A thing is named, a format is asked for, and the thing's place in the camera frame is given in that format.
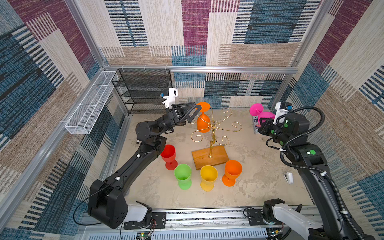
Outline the orange back wine glass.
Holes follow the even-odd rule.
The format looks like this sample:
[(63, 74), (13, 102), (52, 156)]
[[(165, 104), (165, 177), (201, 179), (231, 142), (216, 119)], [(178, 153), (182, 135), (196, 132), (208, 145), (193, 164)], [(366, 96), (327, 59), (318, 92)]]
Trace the orange back wine glass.
[(198, 103), (202, 107), (200, 110), (200, 115), (197, 118), (197, 130), (200, 133), (207, 133), (210, 131), (211, 120), (206, 112), (211, 108), (209, 103), (200, 102)]

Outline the orange wine glass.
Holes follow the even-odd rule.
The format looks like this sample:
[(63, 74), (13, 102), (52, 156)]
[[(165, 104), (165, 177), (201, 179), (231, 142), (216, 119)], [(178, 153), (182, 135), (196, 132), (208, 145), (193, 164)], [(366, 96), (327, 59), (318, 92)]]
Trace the orange wine glass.
[(243, 171), (243, 166), (240, 162), (229, 160), (225, 165), (225, 174), (222, 177), (222, 182), (227, 187), (232, 187), (236, 183), (236, 179)]
[(211, 120), (206, 112), (211, 108), (209, 103), (200, 102), (198, 103), (202, 107), (200, 110), (200, 115), (197, 118), (197, 130), (200, 133), (207, 133), (210, 131)]

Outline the pink plastic wine glass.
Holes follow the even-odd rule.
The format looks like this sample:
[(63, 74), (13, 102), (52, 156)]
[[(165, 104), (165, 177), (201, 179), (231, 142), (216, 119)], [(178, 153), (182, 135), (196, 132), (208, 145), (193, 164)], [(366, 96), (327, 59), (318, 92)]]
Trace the pink plastic wine glass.
[(272, 119), (272, 120), (275, 119), (275, 114), (271, 112), (264, 112), (263, 105), (259, 103), (253, 104), (249, 109), (249, 113), (251, 116), (257, 117), (257, 119), (255, 120), (256, 127), (260, 127), (261, 118)]

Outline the orange front wine glass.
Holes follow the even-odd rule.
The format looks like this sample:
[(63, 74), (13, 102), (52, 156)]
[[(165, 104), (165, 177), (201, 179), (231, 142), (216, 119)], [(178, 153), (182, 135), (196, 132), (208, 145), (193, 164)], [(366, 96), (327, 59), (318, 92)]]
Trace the orange front wine glass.
[(236, 183), (236, 179), (243, 171), (243, 166), (240, 162), (229, 160), (225, 165), (225, 174), (222, 177), (222, 182), (227, 187), (232, 187)]

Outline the red plastic wine glass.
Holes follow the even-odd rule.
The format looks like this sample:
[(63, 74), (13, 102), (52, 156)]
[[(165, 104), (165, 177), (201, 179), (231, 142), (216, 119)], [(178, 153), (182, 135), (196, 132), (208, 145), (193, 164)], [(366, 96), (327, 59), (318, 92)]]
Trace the red plastic wine glass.
[(161, 157), (165, 161), (167, 170), (173, 171), (178, 166), (178, 162), (176, 161), (176, 149), (173, 145), (165, 145)]

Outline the green plastic wine glass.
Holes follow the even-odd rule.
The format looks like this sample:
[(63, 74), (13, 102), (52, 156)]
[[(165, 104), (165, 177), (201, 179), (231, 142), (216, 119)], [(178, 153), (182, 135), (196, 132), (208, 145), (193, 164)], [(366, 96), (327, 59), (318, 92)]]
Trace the green plastic wine glass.
[(188, 190), (191, 185), (192, 169), (187, 164), (180, 164), (174, 170), (174, 175), (178, 181), (179, 188), (182, 190)]

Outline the yellow plastic wine glass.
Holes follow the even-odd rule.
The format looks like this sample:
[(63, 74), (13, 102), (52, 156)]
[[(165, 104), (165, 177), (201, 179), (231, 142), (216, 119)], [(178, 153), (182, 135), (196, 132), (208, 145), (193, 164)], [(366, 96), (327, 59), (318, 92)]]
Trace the yellow plastic wine glass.
[(215, 167), (206, 165), (201, 168), (201, 188), (206, 192), (210, 192), (218, 178), (218, 171)]

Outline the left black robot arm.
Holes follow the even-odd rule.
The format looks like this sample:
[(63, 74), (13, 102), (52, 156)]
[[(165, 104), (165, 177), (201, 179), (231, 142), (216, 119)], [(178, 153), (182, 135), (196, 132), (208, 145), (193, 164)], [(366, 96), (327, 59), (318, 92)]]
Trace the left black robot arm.
[(92, 183), (88, 215), (111, 229), (127, 222), (129, 205), (125, 194), (143, 170), (164, 151), (167, 139), (162, 134), (172, 133), (174, 127), (191, 123), (201, 109), (194, 102), (173, 104), (157, 120), (138, 123), (136, 135), (141, 142), (138, 150), (111, 176)]

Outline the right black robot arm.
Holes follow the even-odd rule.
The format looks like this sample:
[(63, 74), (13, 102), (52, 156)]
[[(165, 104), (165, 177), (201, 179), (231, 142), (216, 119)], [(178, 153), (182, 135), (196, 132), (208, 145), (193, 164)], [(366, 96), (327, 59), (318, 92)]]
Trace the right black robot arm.
[(322, 223), (310, 223), (308, 218), (292, 210), (281, 199), (265, 202), (265, 222), (287, 224), (306, 240), (373, 240), (374, 236), (365, 234), (350, 214), (332, 179), (323, 151), (307, 141), (308, 135), (325, 122), (324, 112), (311, 107), (320, 115), (319, 122), (311, 128), (307, 118), (299, 113), (305, 109), (288, 111), (275, 120), (259, 117), (258, 131), (280, 144), (278, 150), (282, 163), (298, 171), (319, 210)]

